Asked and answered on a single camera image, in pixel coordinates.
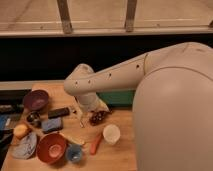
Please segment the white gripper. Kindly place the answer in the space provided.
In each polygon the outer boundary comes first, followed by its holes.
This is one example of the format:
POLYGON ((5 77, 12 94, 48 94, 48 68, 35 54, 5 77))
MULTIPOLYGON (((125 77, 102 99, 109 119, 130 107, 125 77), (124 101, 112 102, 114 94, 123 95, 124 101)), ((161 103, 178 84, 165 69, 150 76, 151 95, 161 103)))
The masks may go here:
POLYGON ((78 95, 76 96, 76 101, 84 112, 109 110, 106 103, 101 100, 96 93, 78 95))

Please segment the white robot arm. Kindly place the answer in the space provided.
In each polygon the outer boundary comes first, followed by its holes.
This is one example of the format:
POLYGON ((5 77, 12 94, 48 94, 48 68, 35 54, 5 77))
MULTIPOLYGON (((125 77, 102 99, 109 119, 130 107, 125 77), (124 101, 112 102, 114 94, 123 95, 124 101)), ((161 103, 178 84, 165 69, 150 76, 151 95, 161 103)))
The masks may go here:
POLYGON ((213 171, 213 48, 181 43, 94 73, 81 64, 64 81, 78 100, 133 89, 138 171, 213 171))

